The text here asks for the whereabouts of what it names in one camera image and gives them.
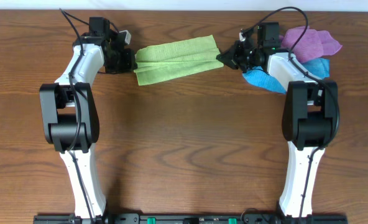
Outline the green microfiber cloth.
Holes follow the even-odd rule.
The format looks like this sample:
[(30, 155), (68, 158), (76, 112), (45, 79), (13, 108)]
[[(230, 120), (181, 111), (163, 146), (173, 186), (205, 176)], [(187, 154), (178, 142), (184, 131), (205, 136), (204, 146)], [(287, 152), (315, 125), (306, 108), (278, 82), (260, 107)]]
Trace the green microfiber cloth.
[(223, 67), (212, 35), (151, 45), (136, 53), (138, 85), (152, 85)]

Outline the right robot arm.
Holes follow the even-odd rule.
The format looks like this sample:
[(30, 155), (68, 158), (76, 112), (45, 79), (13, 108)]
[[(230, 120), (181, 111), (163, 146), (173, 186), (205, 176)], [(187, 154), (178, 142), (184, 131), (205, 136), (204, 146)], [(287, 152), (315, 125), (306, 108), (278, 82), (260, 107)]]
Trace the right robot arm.
[(285, 186), (278, 201), (282, 222), (312, 218), (312, 195), (320, 160), (339, 126), (338, 86), (309, 72), (281, 46), (279, 24), (260, 22), (216, 58), (234, 70), (261, 67), (285, 89), (282, 132), (288, 142)]

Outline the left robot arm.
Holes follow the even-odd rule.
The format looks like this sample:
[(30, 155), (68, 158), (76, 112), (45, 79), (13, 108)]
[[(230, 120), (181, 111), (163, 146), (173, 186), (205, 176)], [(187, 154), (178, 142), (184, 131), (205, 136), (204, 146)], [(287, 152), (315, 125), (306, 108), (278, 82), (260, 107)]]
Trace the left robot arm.
[(95, 161), (99, 118), (92, 85), (99, 73), (119, 74), (137, 68), (128, 48), (131, 34), (104, 17), (91, 17), (89, 30), (77, 34), (73, 56), (63, 74), (39, 90), (46, 141), (59, 153), (75, 199), (72, 215), (37, 216), (36, 223), (107, 223), (106, 197)]

